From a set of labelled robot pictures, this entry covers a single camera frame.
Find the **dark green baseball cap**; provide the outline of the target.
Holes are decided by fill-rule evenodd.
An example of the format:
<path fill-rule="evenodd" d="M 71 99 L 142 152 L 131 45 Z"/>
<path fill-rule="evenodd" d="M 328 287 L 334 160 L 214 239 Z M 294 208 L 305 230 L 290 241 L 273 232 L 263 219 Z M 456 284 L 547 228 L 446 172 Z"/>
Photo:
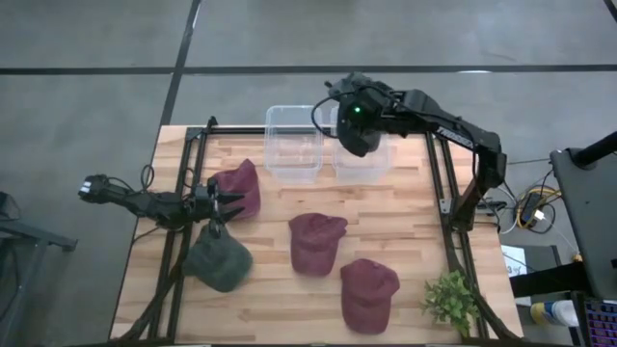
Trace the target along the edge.
<path fill-rule="evenodd" d="M 182 264 L 186 277 L 195 277 L 218 292 L 231 292 L 249 275 L 250 251 L 228 233 L 225 225 L 208 223 L 201 228 Z"/>

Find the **grey flat panel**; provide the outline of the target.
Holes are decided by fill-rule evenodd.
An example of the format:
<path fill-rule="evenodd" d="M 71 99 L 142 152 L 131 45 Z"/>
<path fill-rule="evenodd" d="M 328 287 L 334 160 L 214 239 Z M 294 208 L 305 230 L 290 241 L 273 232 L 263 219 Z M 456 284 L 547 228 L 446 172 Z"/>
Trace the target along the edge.
<path fill-rule="evenodd" d="M 595 296 L 617 300 L 617 155 L 583 170 L 565 150 L 550 154 L 555 178 Z"/>

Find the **black round pole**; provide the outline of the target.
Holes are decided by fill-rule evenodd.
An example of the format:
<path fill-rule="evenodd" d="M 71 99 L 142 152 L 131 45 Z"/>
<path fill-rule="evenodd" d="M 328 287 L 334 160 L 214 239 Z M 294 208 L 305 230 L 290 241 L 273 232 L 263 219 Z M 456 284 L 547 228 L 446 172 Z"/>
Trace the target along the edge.
<path fill-rule="evenodd" d="M 617 131 L 585 148 L 571 150 L 573 162 L 580 168 L 594 166 L 597 161 L 617 151 Z"/>

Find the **grey metal stand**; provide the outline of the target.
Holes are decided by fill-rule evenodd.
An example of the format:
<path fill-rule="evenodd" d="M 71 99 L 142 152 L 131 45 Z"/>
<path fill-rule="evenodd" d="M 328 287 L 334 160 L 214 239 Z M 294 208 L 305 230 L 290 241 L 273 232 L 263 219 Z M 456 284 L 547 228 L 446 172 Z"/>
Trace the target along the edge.
<path fill-rule="evenodd" d="M 73 252 L 78 241 L 20 221 L 21 209 L 8 193 L 0 191 L 0 281 L 7 257 L 13 262 L 15 290 L 0 309 L 0 347 L 12 347 L 37 277 L 43 256 L 51 245 Z"/>

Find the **white paper sheet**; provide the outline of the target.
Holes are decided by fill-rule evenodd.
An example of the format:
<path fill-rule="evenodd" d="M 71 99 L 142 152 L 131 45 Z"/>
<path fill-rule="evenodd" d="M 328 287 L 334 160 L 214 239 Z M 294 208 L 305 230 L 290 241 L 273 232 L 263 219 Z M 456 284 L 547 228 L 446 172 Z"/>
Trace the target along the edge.
<path fill-rule="evenodd" d="M 527 274 L 525 252 L 523 248 L 502 245 L 501 251 L 510 278 Z"/>

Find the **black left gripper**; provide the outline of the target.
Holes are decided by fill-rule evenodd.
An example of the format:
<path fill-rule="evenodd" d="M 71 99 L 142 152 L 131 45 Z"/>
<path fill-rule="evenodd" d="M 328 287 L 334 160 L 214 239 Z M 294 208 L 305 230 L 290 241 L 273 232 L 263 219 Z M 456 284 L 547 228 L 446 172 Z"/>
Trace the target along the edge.
<path fill-rule="evenodd" d="M 220 211 L 220 204 L 229 204 L 242 200 L 243 194 L 219 191 L 218 180 L 209 177 L 206 184 L 198 183 L 192 188 L 185 200 L 186 217 L 189 222 L 197 223 L 205 219 L 217 219 L 226 224 L 244 211 L 244 207 L 235 207 Z"/>

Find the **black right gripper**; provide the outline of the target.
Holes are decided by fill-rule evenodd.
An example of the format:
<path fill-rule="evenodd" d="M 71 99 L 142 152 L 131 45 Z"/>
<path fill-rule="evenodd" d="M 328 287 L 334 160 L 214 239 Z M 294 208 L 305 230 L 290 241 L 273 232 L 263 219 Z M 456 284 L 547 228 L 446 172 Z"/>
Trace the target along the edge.
<path fill-rule="evenodd" d="M 357 157 L 374 152 L 381 143 L 380 118 L 386 98 L 374 89 L 345 93 L 339 99 L 337 132 L 344 134 L 344 148 Z"/>

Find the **maroon baseball cap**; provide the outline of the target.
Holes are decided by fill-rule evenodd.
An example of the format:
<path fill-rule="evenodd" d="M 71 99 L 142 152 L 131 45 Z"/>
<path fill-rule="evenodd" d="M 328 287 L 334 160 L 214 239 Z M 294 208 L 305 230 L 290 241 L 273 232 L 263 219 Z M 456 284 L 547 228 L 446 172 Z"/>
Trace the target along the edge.
<path fill-rule="evenodd" d="M 348 221 L 321 213 L 306 213 L 288 222 L 293 270 L 304 276 L 325 277 L 334 267 L 339 240 Z"/>
<path fill-rule="evenodd" d="M 381 334 L 389 324 L 391 300 L 400 288 L 395 271 L 360 258 L 340 269 L 341 312 L 347 327 L 359 334 Z"/>
<path fill-rule="evenodd" d="M 213 175 L 223 192 L 242 194 L 242 200 L 228 204 L 228 207 L 243 207 L 234 220 L 244 220 L 257 215 L 261 207 L 260 189 L 255 164 L 245 159 L 236 169 L 220 171 Z"/>

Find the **small artificial green plant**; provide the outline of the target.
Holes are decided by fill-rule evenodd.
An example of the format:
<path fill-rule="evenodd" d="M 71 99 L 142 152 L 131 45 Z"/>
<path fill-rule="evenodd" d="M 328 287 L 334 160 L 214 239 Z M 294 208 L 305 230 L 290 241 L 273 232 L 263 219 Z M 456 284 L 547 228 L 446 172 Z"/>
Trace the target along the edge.
<path fill-rule="evenodd" d="M 469 337 L 470 321 L 479 317 L 479 308 L 460 271 L 442 274 L 437 280 L 424 283 L 420 308 L 422 313 L 432 315 L 434 323 L 447 323 L 463 337 Z"/>

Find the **white and yellow bottle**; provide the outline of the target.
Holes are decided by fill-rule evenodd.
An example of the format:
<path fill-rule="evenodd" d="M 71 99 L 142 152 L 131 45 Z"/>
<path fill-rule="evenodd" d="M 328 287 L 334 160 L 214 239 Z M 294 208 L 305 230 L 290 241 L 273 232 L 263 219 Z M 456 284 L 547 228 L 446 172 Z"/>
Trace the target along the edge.
<path fill-rule="evenodd" d="M 539 325 L 575 328 L 579 326 L 577 311 L 571 300 L 534 303 L 530 307 L 533 321 Z"/>

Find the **black power adapter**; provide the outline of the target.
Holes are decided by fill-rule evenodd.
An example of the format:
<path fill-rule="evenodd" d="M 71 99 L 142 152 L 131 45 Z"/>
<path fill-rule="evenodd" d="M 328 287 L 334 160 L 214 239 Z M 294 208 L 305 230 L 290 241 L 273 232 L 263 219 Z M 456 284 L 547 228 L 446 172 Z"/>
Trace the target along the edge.
<path fill-rule="evenodd" d="M 526 223 L 533 218 L 534 211 L 541 202 L 542 198 L 543 196 L 541 194 L 532 192 L 523 200 L 520 214 L 522 221 Z"/>

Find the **clear plastic bin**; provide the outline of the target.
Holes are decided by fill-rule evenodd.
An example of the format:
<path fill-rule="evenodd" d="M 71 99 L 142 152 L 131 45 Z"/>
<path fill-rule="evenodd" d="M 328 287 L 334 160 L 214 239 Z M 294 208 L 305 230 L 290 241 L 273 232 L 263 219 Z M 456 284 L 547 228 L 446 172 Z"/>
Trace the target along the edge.
<path fill-rule="evenodd" d="M 312 184 L 323 161 L 323 135 L 311 105 L 274 105 L 265 116 L 264 168 L 287 185 Z"/>
<path fill-rule="evenodd" d="M 332 147 L 336 180 L 341 185 L 371 185 L 391 168 L 389 138 L 383 135 L 377 149 L 358 157 L 347 151 L 339 140 Z"/>

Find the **backlit colourful keyboard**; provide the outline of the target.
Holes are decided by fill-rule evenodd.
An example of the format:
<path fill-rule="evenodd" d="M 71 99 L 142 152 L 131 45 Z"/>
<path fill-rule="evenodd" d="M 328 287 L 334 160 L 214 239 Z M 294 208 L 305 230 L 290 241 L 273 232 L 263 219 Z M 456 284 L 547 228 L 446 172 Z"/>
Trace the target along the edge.
<path fill-rule="evenodd" d="M 590 347 L 617 347 L 617 302 L 586 302 L 584 318 Z"/>

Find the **black flat bar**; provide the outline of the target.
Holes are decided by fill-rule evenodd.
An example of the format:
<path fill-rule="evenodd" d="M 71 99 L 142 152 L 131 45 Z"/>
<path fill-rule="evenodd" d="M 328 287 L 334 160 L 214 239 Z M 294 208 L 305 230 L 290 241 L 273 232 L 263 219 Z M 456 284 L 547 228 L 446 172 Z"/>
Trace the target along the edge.
<path fill-rule="evenodd" d="M 582 262 L 573 262 L 510 279 L 516 298 L 566 291 L 592 293 Z"/>

